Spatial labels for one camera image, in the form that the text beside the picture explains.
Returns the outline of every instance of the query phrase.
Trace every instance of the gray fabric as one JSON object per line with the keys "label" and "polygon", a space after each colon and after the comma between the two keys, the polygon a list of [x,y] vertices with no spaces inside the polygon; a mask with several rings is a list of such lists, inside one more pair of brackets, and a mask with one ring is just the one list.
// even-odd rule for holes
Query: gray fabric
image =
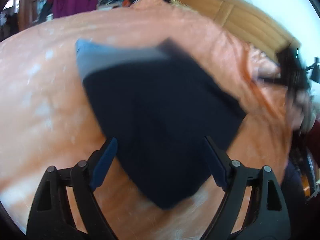
{"label": "gray fabric", "polygon": [[117,65],[149,60],[164,60],[168,56],[157,48],[123,49],[79,39],[76,42],[76,60],[81,81],[88,75]]}

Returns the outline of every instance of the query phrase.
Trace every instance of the dark navy cloth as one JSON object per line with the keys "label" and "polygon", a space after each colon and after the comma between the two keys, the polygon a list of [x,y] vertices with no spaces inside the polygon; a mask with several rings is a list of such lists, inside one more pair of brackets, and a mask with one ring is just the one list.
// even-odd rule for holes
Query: dark navy cloth
{"label": "dark navy cloth", "polygon": [[98,52],[90,57],[89,43],[76,45],[83,85],[103,133],[117,139],[117,158],[130,179],[163,209],[192,196],[211,175],[203,137],[227,150],[245,117],[237,100],[170,40],[149,48],[154,57],[140,49],[133,60],[121,56],[128,50],[92,48]]}

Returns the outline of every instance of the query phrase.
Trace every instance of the wall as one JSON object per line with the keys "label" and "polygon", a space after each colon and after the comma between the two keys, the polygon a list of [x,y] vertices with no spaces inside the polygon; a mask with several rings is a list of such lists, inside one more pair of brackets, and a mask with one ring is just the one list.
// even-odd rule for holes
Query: wall
{"label": "wall", "polygon": [[[309,0],[245,0],[271,16],[301,42],[300,56],[307,66],[320,57],[320,19]],[[312,90],[320,102],[320,85]]]}

